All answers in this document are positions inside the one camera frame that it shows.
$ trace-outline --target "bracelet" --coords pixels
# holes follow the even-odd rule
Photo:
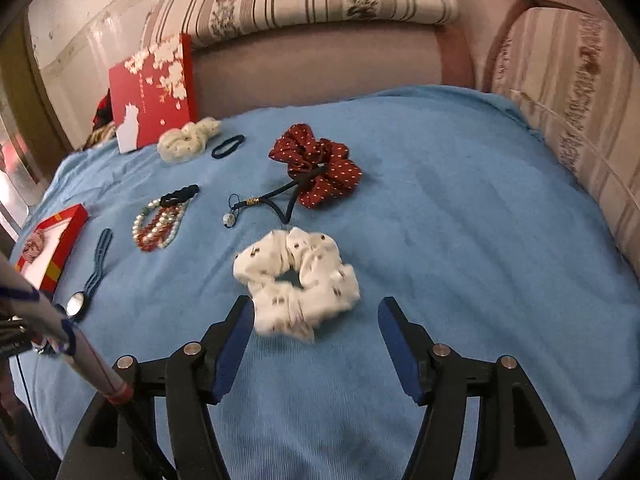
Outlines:
[[[145,252],[167,247],[174,241],[180,227],[180,221],[187,209],[187,203],[183,202],[175,206],[160,207],[152,221],[142,227],[145,216],[160,205],[160,199],[156,198],[144,206],[142,212],[133,221],[131,229],[131,235],[136,241],[136,245]]]

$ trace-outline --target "white cat silhouette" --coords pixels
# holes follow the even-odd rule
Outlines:
[[[138,148],[138,107],[128,103],[124,108],[124,120],[116,130],[120,153],[132,152]]]

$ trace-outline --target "white polka dot scrunchie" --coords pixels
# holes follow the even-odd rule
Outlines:
[[[289,269],[299,272],[304,288],[276,280]],[[297,227],[271,231],[238,254],[234,276],[249,288],[255,331],[262,335],[281,332],[313,341],[316,326],[360,299],[353,267],[342,263],[334,240]]]

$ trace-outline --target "black hair tie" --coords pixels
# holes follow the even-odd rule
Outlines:
[[[233,136],[230,139],[227,139],[224,142],[221,142],[219,145],[213,148],[211,152],[211,156],[213,158],[225,158],[227,155],[231,155],[235,150],[237,150],[238,146],[240,146],[240,144],[242,144],[243,142],[244,142],[244,135]],[[220,153],[220,150],[222,148],[225,148],[230,144],[232,146],[228,150],[226,150],[226,152]]]
[[[310,171],[309,173],[304,173],[300,176],[297,176],[288,184],[285,184],[284,186],[279,187],[274,191],[271,191],[267,194],[264,194],[256,198],[248,198],[246,200],[242,200],[242,202],[236,202],[235,204],[231,205],[231,197],[238,196],[236,195],[236,193],[233,193],[233,195],[229,197],[230,211],[223,216],[222,223],[225,225],[225,227],[231,228],[236,224],[236,220],[238,220],[238,215],[240,214],[240,210],[243,207],[248,207],[256,204],[266,204],[271,209],[274,210],[274,212],[276,213],[276,215],[278,215],[278,218],[283,224],[288,224],[291,220],[291,215],[293,213],[293,206],[296,205],[296,199],[298,198],[298,194],[300,193],[300,185],[306,184],[309,180],[315,178],[321,173],[324,173],[328,169],[329,169],[328,164],[325,164],[324,166],[318,166],[317,168]],[[289,198],[289,203],[287,204],[287,211],[282,212],[282,209],[280,209],[277,205],[275,205],[275,203],[270,199],[276,195],[279,195],[280,193],[285,192],[287,189],[290,189],[294,186],[296,186],[296,190],[293,192],[293,194]]]

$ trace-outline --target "blue blanket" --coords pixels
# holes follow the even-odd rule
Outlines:
[[[577,478],[596,479],[638,415],[638,284],[595,202],[495,95],[411,87],[256,110],[223,121],[223,137],[246,136],[223,160],[206,153],[170,165],[155,146],[120,155],[115,142],[69,156],[26,231],[69,205],[86,207],[90,219],[55,295],[66,303],[91,271],[100,231],[113,228],[107,274],[81,323],[107,362],[169,356],[246,292],[232,276],[234,255],[281,226],[262,206],[233,229],[222,216],[231,193],[286,183],[286,167],[267,154],[294,123],[345,143],[364,173],[353,196],[318,210],[297,206],[292,220],[336,240],[362,299],[322,326],[313,345],[252,336],[233,389],[211,410],[231,477],[401,477],[424,410],[402,392],[377,327],[380,299],[394,296],[410,321],[463,356],[515,356]],[[193,183],[201,193],[174,243],[142,253],[130,236],[142,206]],[[60,360],[26,354],[22,362],[36,418],[63,454],[94,392]],[[460,479],[477,413],[470,401]],[[162,406],[158,417],[168,452]]]

